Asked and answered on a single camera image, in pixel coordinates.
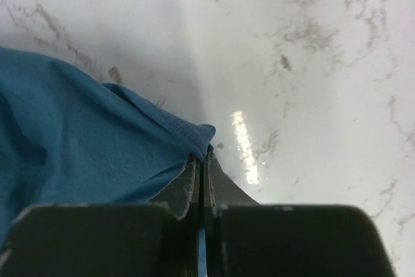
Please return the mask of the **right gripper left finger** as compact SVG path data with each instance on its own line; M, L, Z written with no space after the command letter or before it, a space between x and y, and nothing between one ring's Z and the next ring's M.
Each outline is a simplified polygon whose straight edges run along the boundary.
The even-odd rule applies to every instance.
M31 206L1 249L2 276L197 276L200 164L146 204Z

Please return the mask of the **blue t shirt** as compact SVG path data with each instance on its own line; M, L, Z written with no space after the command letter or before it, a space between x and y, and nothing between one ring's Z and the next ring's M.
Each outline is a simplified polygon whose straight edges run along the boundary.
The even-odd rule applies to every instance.
M31 205L142 203L215 128L42 54L1 49L1 237Z

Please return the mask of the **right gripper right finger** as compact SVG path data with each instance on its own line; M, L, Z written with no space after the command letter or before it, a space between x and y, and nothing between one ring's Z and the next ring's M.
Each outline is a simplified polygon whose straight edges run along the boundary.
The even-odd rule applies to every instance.
M393 276L372 220L347 205L260 204L203 164L209 276Z

